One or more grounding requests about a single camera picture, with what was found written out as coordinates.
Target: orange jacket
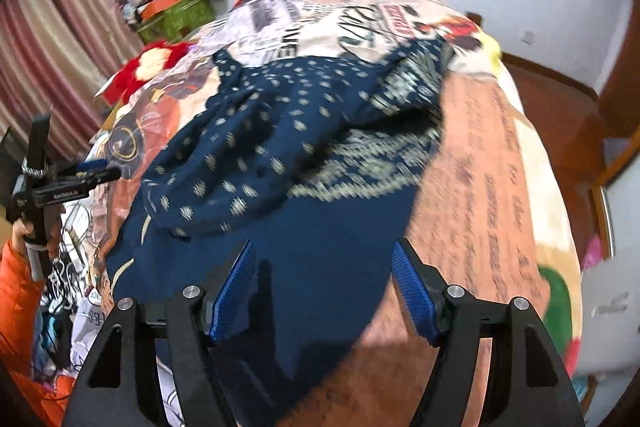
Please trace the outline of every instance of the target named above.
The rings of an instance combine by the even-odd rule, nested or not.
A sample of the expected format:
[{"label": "orange jacket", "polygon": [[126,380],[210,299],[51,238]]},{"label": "orange jacket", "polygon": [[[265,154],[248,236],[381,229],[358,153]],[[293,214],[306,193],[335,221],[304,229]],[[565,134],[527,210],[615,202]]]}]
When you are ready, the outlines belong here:
[{"label": "orange jacket", "polygon": [[45,425],[60,427],[74,378],[58,377],[53,392],[30,378],[33,325],[43,286],[31,280],[27,260],[7,241],[0,259],[0,359]]}]

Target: baseboard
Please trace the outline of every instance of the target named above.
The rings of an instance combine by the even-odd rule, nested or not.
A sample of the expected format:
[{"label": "baseboard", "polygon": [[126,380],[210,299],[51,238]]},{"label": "baseboard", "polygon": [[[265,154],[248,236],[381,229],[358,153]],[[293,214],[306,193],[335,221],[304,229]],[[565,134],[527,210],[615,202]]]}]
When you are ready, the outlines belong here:
[{"label": "baseboard", "polygon": [[531,62],[526,58],[518,57],[517,55],[511,55],[510,53],[502,53],[502,61],[505,64],[511,64],[512,66],[517,66],[524,70],[531,71],[532,73],[542,74],[547,78],[552,78],[554,80],[557,80],[558,82],[562,82],[566,86],[573,87],[574,89],[583,92],[594,102],[598,101],[598,94],[594,89],[589,86],[585,86],[583,83],[578,82],[577,80],[574,80],[570,76],[566,76],[559,71],[552,70],[535,62]]}]

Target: pink object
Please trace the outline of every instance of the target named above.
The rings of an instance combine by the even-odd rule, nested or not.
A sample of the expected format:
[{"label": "pink object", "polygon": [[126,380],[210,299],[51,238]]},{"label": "pink object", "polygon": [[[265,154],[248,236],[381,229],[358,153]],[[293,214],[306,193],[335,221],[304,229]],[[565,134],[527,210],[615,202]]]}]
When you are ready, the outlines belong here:
[{"label": "pink object", "polygon": [[587,268],[596,266],[596,264],[602,261],[602,241],[598,234],[591,237],[589,244],[587,245],[587,251],[582,258],[582,265],[580,269],[585,271]]}]

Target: human hand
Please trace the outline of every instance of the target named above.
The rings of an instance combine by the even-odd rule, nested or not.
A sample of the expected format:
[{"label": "human hand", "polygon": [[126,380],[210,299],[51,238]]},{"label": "human hand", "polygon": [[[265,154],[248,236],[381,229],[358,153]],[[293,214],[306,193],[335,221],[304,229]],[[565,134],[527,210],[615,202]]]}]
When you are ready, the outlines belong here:
[{"label": "human hand", "polygon": [[[58,245],[60,244],[60,237],[62,237],[62,219],[60,214],[65,213],[65,207],[60,205],[57,211],[58,215],[51,230],[49,230],[49,240],[47,241],[47,250],[49,251],[50,259],[55,259],[58,256]],[[24,236],[32,232],[33,223],[24,223],[21,219],[18,219],[12,228],[11,246],[23,257],[27,257],[27,245],[24,241]]]}]

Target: blue gripper pad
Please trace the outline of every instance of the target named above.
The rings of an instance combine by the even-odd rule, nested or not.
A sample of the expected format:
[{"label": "blue gripper pad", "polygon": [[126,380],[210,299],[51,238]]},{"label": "blue gripper pad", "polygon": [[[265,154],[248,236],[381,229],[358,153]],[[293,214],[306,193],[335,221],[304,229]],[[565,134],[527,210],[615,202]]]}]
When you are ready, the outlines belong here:
[{"label": "blue gripper pad", "polygon": [[392,248],[391,273],[418,334],[432,346],[437,345],[440,332],[436,326],[436,306],[399,241],[394,241]]},{"label": "blue gripper pad", "polygon": [[251,241],[247,241],[213,304],[213,318],[209,328],[211,340],[219,342],[228,337],[254,272],[255,248]]}]

